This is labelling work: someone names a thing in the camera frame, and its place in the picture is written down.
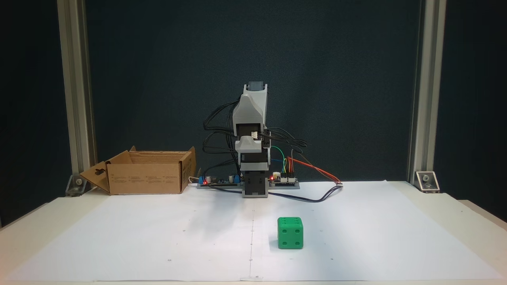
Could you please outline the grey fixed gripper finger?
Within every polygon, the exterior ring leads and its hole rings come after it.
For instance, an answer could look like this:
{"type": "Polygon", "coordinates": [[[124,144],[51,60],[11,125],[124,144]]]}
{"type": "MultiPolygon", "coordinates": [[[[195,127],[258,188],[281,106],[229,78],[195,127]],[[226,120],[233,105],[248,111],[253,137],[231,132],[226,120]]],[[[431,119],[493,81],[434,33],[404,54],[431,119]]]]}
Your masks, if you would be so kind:
{"type": "Polygon", "coordinates": [[[234,108],[233,119],[266,119],[266,108],[266,91],[244,91],[234,108]]]}

